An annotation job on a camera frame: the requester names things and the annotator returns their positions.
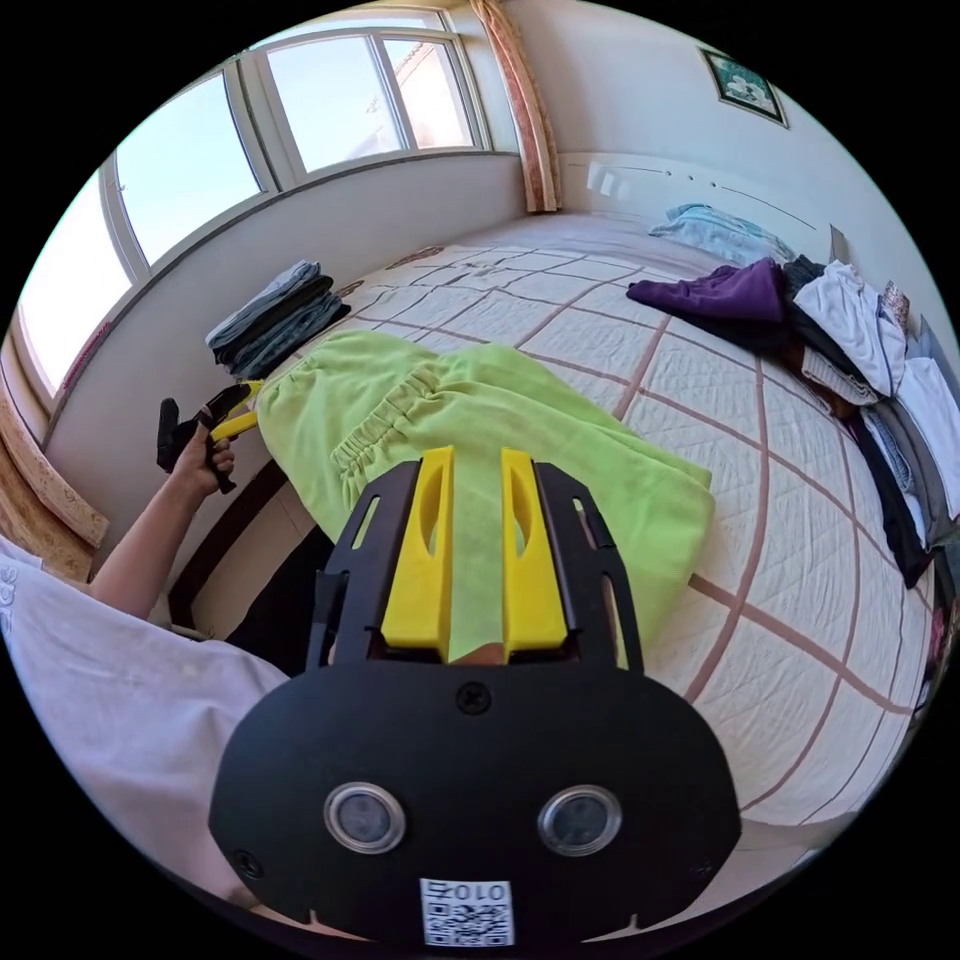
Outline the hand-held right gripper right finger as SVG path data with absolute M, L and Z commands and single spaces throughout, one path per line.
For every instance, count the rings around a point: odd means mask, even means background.
M 506 648 L 559 648 L 565 614 L 529 454 L 501 451 L 502 612 Z

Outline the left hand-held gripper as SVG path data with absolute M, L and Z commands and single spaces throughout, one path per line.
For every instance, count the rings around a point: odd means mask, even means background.
M 210 399 L 198 415 L 198 422 L 207 430 L 206 466 L 218 482 L 219 491 L 227 495 L 236 485 L 214 464 L 215 446 L 222 440 L 233 440 L 257 427 L 254 396 L 263 386 L 262 380 L 243 380 L 224 388 Z

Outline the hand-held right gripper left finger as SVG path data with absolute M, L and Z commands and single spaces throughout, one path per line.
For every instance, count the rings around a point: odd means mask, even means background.
M 453 582 L 454 449 L 421 458 L 381 623 L 391 648 L 448 648 Z

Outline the person's left hand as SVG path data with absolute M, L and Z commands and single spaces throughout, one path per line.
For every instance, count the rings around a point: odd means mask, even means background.
M 207 426 L 197 420 L 173 467 L 171 483 L 184 497 L 203 501 L 214 493 L 234 489 L 233 468 L 230 440 L 212 442 Z

